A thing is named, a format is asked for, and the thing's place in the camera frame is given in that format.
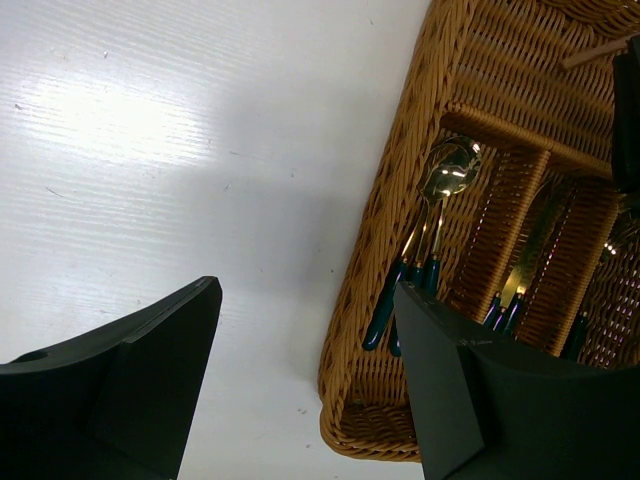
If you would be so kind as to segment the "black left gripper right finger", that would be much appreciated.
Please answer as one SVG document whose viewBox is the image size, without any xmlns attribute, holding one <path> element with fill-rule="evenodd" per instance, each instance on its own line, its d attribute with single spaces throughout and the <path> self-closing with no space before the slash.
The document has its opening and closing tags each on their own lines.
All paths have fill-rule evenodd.
<svg viewBox="0 0 640 480">
<path fill-rule="evenodd" d="M 428 479 L 635 479 L 639 370 L 518 343 L 403 282 L 394 310 Z"/>
</svg>

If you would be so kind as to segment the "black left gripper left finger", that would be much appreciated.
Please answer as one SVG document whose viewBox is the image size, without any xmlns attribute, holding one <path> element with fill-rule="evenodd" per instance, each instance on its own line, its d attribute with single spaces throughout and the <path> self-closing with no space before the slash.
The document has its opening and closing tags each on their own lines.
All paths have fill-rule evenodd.
<svg viewBox="0 0 640 480">
<path fill-rule="evenodd" d="M 221 303 L 205 276 L 3 364 L 2 477 L 176 478 Z"/>
</svg>

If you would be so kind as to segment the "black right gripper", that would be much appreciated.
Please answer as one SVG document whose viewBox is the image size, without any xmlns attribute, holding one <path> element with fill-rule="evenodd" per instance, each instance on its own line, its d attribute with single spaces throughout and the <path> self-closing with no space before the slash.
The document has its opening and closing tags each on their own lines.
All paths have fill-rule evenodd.
<svg viewBox="0 0 640 480">
<path fill-rule="evenodd" d="M 613 59 L 612 176 L 620 193 L 639 189 L 639 35 Z"/>
</svg>

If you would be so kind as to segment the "gold knife green handle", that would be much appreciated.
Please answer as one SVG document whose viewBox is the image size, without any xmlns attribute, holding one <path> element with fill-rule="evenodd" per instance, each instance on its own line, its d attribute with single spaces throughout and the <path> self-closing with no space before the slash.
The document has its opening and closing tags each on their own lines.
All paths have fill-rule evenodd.
<svg viewBox="0 0 640 480">
<path fill-rule="evenodd" d="M 554 190 L 553 183 L 547 181 L 536 192 L 529 208 L 529 213 L 533 214 L 529 233 L 501 291 L 494 294 L 484 318 L 483 325 L 501 335 L 504 335 L 502 331 L 512 297 L 517 292 L 526 294 L 533 280 L 541 249 L 554 218 Z"/>
<path fill-rule="evenodd" d="M 502 331 L 502 333 L 507 337 L 511 337 L 514 332 L 514 329 L 518 323 L 519 315 L 522 311 L 524 299 L 524 292 L 517 292 L 511 299 L 511 302 L 507 309 L 506 323 Z"/>
</svg>

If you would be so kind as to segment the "small gold spoon green handle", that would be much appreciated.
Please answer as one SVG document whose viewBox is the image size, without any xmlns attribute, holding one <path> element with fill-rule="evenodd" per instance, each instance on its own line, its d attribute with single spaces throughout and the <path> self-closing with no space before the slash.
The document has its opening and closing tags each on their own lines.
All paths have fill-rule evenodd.
<svg viewBox="0 0 640 480">
<path fill-rule="evenodd" d="M 411 228 L 408 239 L 404 243 L 396 261 L 389 269 L 362 343 L 362 348 L 365 351 L 375 350 L 386 331 L 387 323 L 393 311 L 393 298 L 397 283 L 408 271 L 416 245 L 422 238 L 424 223 L 428 217 L 428 212 L 428 206 L 423 206 L 421 208 L 420 213 Z"/>
</svg>

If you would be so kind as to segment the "brown wicker cutlery tray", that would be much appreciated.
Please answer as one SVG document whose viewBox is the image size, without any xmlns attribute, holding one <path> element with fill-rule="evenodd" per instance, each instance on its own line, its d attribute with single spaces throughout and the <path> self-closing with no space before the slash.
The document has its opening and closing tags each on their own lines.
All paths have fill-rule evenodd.
<svg viewBox="0 0 640 480">
<path fill-rule="evenodd" d="M 639 241 L 605 262 L 597 242 L 624 218 L 611 184 L 612 60 L 565 70 L 573 55 L 637 32 L 635 1 L 435 1 L 367 201 L 320 360 L 320 433 L 357 459 L 420 458 L 402 361 L 362 347 L 419 211 L 428 152 L 451 133 L 477 140 L 483 165 L 454 196 L 442 233 L 438 296 L 481 320 L 516 262 L 547 182 L 569 190 L 515 335 L 557 355 L 580 311 L 582 363 L 639 362 Z"/>
</svg>

